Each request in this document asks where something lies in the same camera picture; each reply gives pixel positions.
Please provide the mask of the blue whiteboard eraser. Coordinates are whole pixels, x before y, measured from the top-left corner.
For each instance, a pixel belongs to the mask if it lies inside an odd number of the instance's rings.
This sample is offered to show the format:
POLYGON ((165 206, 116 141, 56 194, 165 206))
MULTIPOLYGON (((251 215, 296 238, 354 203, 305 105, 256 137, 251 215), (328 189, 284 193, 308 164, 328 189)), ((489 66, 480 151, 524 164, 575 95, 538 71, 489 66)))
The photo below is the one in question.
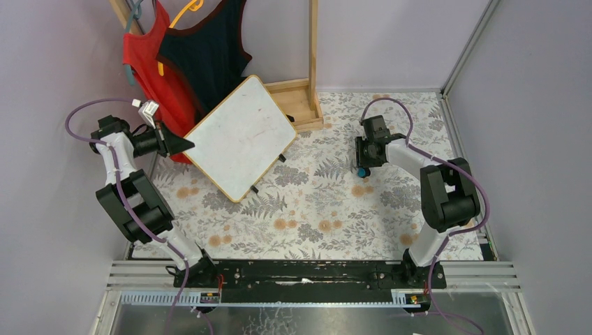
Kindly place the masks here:
POLYGON ((367 177, 369 177, 370 175, 371 175, 371 171, 370 171, 370 169, 369 169, 369 168, 367 168, 367 167, 359 167, 359 168, 357 169, 357 176, 358 176, 359 178, 362 178, 362 179, 363 179, 363 178, 367 178, 367 177))

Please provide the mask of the yellow framed whiteboard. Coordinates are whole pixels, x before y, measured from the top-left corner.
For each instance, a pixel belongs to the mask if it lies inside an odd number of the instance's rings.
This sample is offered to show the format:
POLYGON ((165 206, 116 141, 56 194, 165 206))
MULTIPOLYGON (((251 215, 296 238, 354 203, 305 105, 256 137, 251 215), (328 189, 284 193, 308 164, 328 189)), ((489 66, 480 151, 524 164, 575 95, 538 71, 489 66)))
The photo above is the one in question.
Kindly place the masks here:
POLYGON ((240 202, 297 131, 256 75, 248 76, 189 133, 184 151, 229 200, 240 202))

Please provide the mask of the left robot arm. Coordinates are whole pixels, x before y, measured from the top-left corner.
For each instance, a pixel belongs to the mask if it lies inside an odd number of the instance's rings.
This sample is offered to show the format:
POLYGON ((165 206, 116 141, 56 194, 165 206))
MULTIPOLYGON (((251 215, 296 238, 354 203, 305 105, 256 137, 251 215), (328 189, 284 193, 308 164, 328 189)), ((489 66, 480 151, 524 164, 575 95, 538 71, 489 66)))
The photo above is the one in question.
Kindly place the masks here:
POLYGON ((218 272, 212 259, 174 225, 169 204, 135 164, 139 156, 157 153, 167 157, 194 144, 160 121, 155 127, 134 133, 127 121, 112 115, 99 119, 98 130, 91 138, 91 148, 101 155, 107 172, 105 186, 96 191, 96 197, 123 236, 131 243, 163 251, 174 262, 166 270, 174 276, 176 288, 215 284, 218 272))

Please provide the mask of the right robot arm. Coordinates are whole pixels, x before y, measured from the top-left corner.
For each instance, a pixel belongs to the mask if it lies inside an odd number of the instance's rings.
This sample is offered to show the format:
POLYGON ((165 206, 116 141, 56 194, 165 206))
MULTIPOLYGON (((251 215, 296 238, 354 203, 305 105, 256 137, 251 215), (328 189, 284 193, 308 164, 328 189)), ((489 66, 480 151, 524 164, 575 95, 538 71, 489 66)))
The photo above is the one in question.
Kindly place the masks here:
POLYGON ((355 139, 355 167, 361 178, 372 168, 395 165, 420 182, 420 205, 425 223, 415 243, 404 251, 397 274, 412 288, 427 284, 437 251, 452 232, 457 232, 480 213, 480 203, 468 162, 444 161, 415 147, 402 134, 392 134, 382 116, 361 123, 364 135, 355 139))

